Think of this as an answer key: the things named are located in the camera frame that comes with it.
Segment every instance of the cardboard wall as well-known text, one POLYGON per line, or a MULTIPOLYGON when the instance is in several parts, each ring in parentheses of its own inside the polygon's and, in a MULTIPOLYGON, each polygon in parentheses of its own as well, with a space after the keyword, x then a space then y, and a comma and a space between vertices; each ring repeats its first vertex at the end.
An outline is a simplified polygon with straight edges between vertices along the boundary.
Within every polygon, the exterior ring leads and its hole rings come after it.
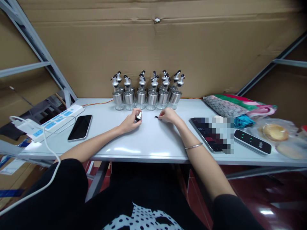
MULTIPOLYGON (((286 59, 307 61, 307 40, 304 40, 286 59)), ((278 106, 270 116, 290 120, 297 127, 307 124, 307 69, 277 65, 244 96, 265 104, 278 106)))
MULTIPOLYGON (((0 10, 0 70, 39 62, 17 28, 0 10)), ((21 96, 36 105, 59 91, 45 68, 39 68, 0 78, 0 127, 10 122, 9 116, 19 116, 29 109, 21 96)))
POLYGON ((19 0, 77 97, 121 71, 186 75, 183 96, 238 92, 306 27, 291 0, 19 0), (161 22, 154 24, 154 19, 161 22))

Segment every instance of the bread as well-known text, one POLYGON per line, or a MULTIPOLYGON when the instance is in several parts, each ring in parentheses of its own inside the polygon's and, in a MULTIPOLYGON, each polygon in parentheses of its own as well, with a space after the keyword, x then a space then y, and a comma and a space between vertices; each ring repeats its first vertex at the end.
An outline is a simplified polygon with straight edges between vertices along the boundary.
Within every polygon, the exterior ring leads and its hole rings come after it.
POLYGON ((283 126, 277 124, 264 126, 262 132, 272 141, 285 141, 289 138, 289 132, 283 126))

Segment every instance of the silver bracelet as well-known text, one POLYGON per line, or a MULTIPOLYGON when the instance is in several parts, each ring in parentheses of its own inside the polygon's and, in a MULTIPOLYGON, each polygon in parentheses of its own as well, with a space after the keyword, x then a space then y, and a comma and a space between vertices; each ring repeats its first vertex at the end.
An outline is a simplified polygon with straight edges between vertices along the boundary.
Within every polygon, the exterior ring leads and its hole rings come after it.
POLYGON ((200 143, 198 145, 194 145, 194 146, 191 146, 191 147, 187 147, 185 149, 192 149, 192 148, 196 148, 196 147, 201 146, 201 145, 203 145, 203 143, 200 143))

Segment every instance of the black phone screen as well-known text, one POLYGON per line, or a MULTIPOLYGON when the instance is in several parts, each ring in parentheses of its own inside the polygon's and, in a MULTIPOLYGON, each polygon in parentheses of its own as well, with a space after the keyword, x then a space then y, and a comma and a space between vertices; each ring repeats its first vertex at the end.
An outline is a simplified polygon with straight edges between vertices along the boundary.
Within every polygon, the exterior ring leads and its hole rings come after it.
POLYGON ((75 140, 84 138, 87 134, 87 130, 89 128, 90 122, 92 119, 92 115, 80 116, 78 117, 69 137, 68 140, 75 140))

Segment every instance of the power strip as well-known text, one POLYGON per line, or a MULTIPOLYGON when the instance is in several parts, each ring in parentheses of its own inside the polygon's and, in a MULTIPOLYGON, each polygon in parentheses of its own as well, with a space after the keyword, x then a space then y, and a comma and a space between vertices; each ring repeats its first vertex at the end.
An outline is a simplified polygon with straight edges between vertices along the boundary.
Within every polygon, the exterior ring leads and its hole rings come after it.
MULTIPOLYGON (((80 105, 73 105, 69 107, 64 112, 60 113, 59 115, 55 116, 54 118, 50 119, 49 121, 45 122, 41 125, 41 130, 38 130, 37 132, 33 134, 27 134, 33 142, 41 142, 44 140, 43 136, 43 128, 46 126, 45 130, 54 133, 55 131, 59 130, 61 127, 63 127, 65 124, 70 122, 73 119, 65 119, 64 117, 76 117, 80 113, 84 111, 84 108, 80 105)), ((45 132, 46 137, 50 136, 52 133, 45 132)))

